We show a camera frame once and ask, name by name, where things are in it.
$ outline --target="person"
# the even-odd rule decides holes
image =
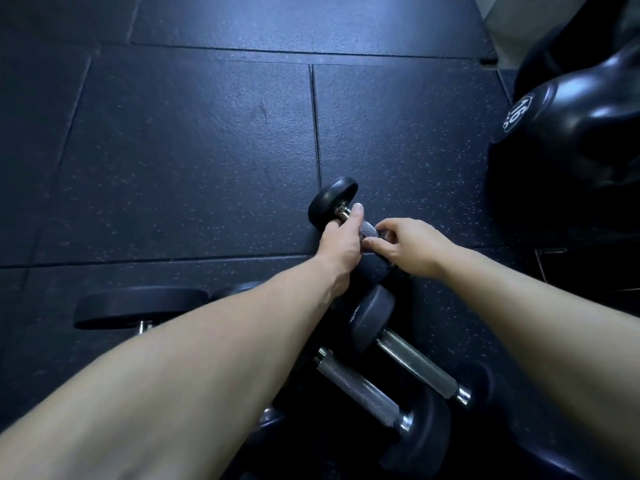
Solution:
[[[361,258],[353,206],[315,255],[130,339],[0,436],[5,480],[219,476]],[[363,245],[455,290],[522,368],[640,474],[640,322],[461,248],[413,219]]]

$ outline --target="person's right hand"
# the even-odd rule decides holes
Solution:
[[[385,219],[376,229],[388,231],[387,240],[368,237],[363,247],[414,276],[442,279],[446,260],[459,250],[440,231],[416,219]]]

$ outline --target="bare forearm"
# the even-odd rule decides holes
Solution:
[[[640,321],[459,248],[443,281],[565,411],[640,473]]]
[[[0,437],[4,478],[221,472],[332,298],[313,258],[103,355]]]

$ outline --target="rubber gym floor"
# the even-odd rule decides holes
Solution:
[[[371,222],[423,219],[527,273],[536,247],[624,237],[506,232],[492,217],[486,149],[513,74],[496,69],[474,0],[0,0],[0,11],[2,428],[131,336],[75,330],[78,298],[266,279],[314,253],[308,204],[342,175]],[[381,272],[370,255],[361,266]],[[519,438],[607,469],[451,291],[415,280],[408,296],[404,326],[423,353],[507,379]]]

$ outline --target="white circular logo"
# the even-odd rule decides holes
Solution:
[[[502,124],[505,133],[508,133],[511,128],[516,126],[517,122],[522,119],[524,113],[526,113],[529,106],[531,106],[531,101],[533,101],[533,94],[527,94],[511,108]]]

